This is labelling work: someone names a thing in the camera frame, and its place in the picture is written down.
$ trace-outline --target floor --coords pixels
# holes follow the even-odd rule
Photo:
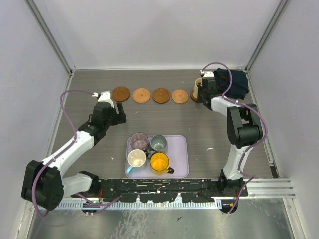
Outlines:
[[[282,199],[244,199],[228,216],[218,209],[54,210],[33,218],[28,239],[293,239]]]
[[[140,87],[147,88],[151,93],[158,87],[165,87],[171,93],[176,89],[190,92],[199,77],[199,70],[76,71],[70,89],[102,92],[126,86],[131,94]],[[249,94],[243,102],[252,102]],[[69,93],[66,109],[76,127],[87,121],[95,103],[96,99],[88,94]],[[226,117],[222,114],[210,111],[191,98],[184,104],[177,104],[172,99],[165,104],[157,104],[152,99],[138,104],[129,97],[123,102],[123,107],[127,123],[110,127],[106,137],[83,154],[65,176],[85,170],[100,178],[126,178],[127,139],[135,132],[143,132],[147,135],[183,135],[188,146],[188,178],[218,178],[230,149]],[[53,151],[64,145],[72,134],[71,126],[63,116]],[[259,178],[272,178],[263,145],[252,150],[245,172]]]

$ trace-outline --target table surface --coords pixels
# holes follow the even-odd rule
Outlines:
[[[177,104],[172,98],[165,104],[157,104],[152,98],[143,104],[132,99],[132,93],[137,88],[147,88],[151,94],[158,87],[169,89],[171,94],[176,89],[190,92],[199,77],[199,70],[76,71],[70,89],[100,93],[126,86],[131,95],[123,102],[127,123],[110,127],[106,136],[68,169],[65,177],[85,170],[100,178],[126,178],[127,139],[136,132],[143,132],[146,135],[183,135],[188,147],[188,178],[218,178],[230,150],[225,116],[210,111],[190,97],[184,104]],[[250,95],[247,94],[242,102],[251,103]],[[89,94],[69,93],[66,110],[76,128],[88,120],[95,103],[96,99]],[[71,126],[62,116],[53,151],[64,145],[72,135]],[[252,150],[245,172],[259,178],[272,178],[263,145]]]

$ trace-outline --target gray wall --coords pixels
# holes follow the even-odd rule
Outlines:
[[[247,65],[280,0],[35,0],[77,69]]]
[[[251,70],[282,177],[318,238],[319,1],[291,1]]]
[[[26,3],[0,7],[1,238],[21,220],[25,167],[45,154],[68,75]]]

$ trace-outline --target dark towel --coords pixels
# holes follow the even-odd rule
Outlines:
[[[244,99],[245,95],[249,92],[246,73],[243,71],[230,71],[231,75],[233,76],[233,83],[229,91],[226,93],[226,96],[234,99]],[[217,71],[214,71],[214,76],[216,79],[218,91],[220,93],[223,93],[229,86],[228,71],[218,68]]]

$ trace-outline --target wooden coaster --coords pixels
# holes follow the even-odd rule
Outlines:
[[[190,97],[191,97],[191,99],[192,99],[193,101],[199,103],[199,102],[197,101],[197,99],[195,98],[195,96],[193,95],[193,89],[191,89],[191,91],[190,91]]]
[[[126,101],[130,97],[130,90],[125,86],[119,86],[112,91],[112,99],[117,102]]]
[[[170,92],[166,88],[157,88],[153,91],[152,97],[156,103],[163,104],[169,101]]]
[[[133,100],[137,103],[144,103],[151,97],[150,92],[145,88],[138,88],[133,92]]]
[[[188,93],[185,90],[179,89],[174,91],[171,97],[176,103],[182,104],[188,100]]]

